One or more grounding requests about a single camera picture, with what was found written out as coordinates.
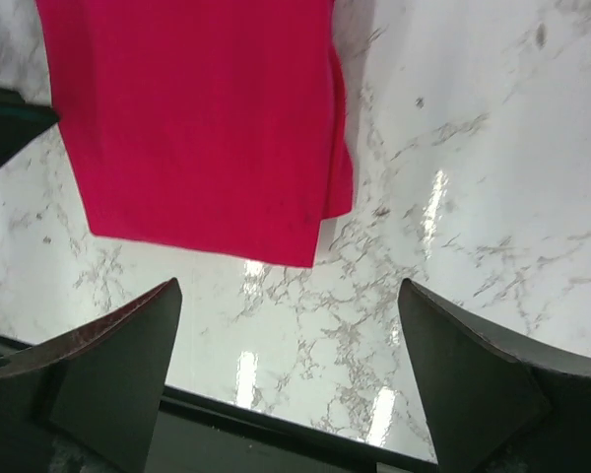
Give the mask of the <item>red t-shirt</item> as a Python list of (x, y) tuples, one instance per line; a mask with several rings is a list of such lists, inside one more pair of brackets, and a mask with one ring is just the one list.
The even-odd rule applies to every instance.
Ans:
[(90, 231), (309, 268), (353, 206), (330, 1), (40, 1)]

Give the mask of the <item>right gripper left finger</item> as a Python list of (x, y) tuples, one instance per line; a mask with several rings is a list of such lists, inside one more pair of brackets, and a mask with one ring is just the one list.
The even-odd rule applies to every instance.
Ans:
[(181, 314), (172, 278), (38, 345), (0, 336), (0, 472), (45, 472), (73, 443), (144, 470)]

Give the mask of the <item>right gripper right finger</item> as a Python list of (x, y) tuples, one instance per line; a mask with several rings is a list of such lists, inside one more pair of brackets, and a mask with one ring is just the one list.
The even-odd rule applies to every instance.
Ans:
[(409, 278), (403, 334), (441, 472), (591, 472), (591, 358)]

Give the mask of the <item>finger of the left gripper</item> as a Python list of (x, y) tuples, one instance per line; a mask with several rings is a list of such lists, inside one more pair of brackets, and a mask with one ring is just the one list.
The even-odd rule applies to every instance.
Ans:
[(58, 122), (51, 106), (26, 102), (18, 91), (0, 88), (0, 168)]

